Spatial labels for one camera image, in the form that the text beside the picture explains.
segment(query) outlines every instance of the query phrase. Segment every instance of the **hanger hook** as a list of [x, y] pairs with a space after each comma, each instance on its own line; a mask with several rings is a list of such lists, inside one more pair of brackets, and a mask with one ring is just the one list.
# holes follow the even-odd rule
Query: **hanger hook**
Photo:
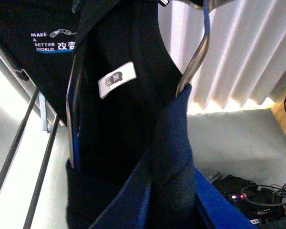
[[[201, 9], [200, 6], [194, 4], [193, 2], [189, 0], [180, 0], [183, 1], [190, 6], [195, 7], [196, 9]], [[195, 75], [195, 73], [198, 71], [199, 67], [201, 66], [206, 53], [208, 52], [209, 48], [209, 40], [210, 40], [210, 17], [209, 13], [217, 8], [220, 7], [228, 2], [231, 2], [234, 0], [204, 0], [204, 36], [194, 54], [192, 57], [190, 63], [188, 64], [183, 76], [181, 77], [181, 80], [177, 87], [176, 97], [177, 95], [185, 88], [186, 85], [188, 85]]]

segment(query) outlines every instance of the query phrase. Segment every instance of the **black fabric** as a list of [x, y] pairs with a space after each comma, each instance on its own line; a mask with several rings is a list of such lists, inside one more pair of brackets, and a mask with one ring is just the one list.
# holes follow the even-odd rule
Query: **black fabric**
[[20, 79], [22, 79], [24, 81], [28, 81], [29, 77], [22, 70], [22, 68], [18, 65], [14, 56], [10, 53], [10, 51], [7, 49], [7, 47], [5, 47], [5, 45], [1, 43], [1, 41], [0, 41], [0, 48], [1, 48], [2, 53], [5, 55], [7, 61], [10, 63], [11, 67], [15, 70], [16, 75]]
[[[26, 70], [64, 123], [72, 50], [40, 53], [37, 48], [45, 47], [35, 46], [35, 43], [54, 43], [51, 48], [57, 49], [60, 42], [74, 42], [75, 34], [59, 33], [50, 37], [52, 32], [59, 29], [69, 30], [71, 33], [77, 31], [78, 18], [72, 13], [71, 7], [72, 0], [0, 1], [0, 46], [16, 62], [17, 68]], [[45, 32], [46, 37], [31, 36], [32, 33], [37, 35]]]
[[73, 0], [72, 12], [73, 13], [78, 12], [81, 9], [83, 3], [84, 3], [84, 0]]
[[165, 108], [155, 128], [147, 228], [188, 229], [194, 224], [194, 163], [186, 115], [191, 88], [187, 86]]
[[198, 6], [203, 6], [204, 5], [204, 0], [190, 0], [193, 3], [197, 4]]
[[83, 176], [66, 164], [67, 222], [70, 229], [87, 229], [119, 193], [121, 186]]
[[[78, 134], [87, 175], [123, 184], [151, 145], [159, 113], [174, 98], [181, 73], [163, 44], [157, 11], [157, 2], [120, 2], [87, 35]], [[98, 80], [129, 61], [137, 79], [101, 100]]]
[[286, 229], [286, 219], [262, 224], [261, 229]]

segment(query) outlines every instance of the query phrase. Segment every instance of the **metal hanger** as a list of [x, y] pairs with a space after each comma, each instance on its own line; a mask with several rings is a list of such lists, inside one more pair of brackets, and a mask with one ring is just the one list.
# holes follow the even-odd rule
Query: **metal hanger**
[[[185, 88], [186, 85], [188, 85], [199, 69], [199, 67], [202, 64], [202, 61], [205, 58], [205, 55], [209, 48], [209, 40], [210, 40], [210, 17], [209, 13], [222, 5], [225, 5], [229, 2], [232, 2], [234, 0], [204, 0], [203, 6], [199, 5], [198, 0], [177, 0], [184, 2], [191, 7], [194, 7], [198, 10], [204, 11], [204, 36], [194, 54], [192, 57], [190, 63], [188, 64], [183, 76], [181, 77], [181, 80], [177, 87], [176, 96]], [[160, 0], [159, 1], [162, 6], [166, 6], [169, 3], [169, 0]]]

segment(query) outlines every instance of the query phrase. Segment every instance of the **cables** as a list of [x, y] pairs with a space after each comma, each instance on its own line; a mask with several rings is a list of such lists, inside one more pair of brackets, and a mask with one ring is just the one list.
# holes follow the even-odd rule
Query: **cables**
[[210, 184], [214, 185], [216, 184], [221, 178], [223, 177], [223, 175], [219, 172], [214, 172], [212, 175], [210, 175], [208, 177], [208, 181]]
[[[267, 204], [267, 203], [260, 203], [260, 202], [255, 202], [255, 201], [251, 201], [248, 199], [248, 195], [246, 194], [245, 190], [248, 190], [249, 188], [254, 188], [256, 187], [257, 190], [259, 190], [259, 188], [267, 188], [269, 191], [272, 192], [272, 194], [281, 197], [282, 198], [282, 203], [280, 204]], [[264, 206], [264, 207], [279, 207], [279, 206], [283, 206], [286, 209], [286, 183], [281, 187], [279, 185], [276, 184], [272, 184], [271, 186], [268, 185], [249, 185], [243, 189], [241, 189], [241, 194], [244, 196], [244, 199], [254, 205], [259, 205], [259, 206]]]

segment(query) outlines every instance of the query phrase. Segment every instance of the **wooden furniture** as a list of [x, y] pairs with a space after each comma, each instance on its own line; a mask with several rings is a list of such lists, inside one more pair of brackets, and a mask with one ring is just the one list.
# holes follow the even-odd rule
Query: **wooden furniture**
[[286, 90], [284, 90], [283, 94], [281, 95], [281, 97], [278, 99], [278, 101], [275, 103], [275, 105], [272, 107], [271, 110], [286, 136], [286, 112], [284, 110], [285, 96], [286, 96]]

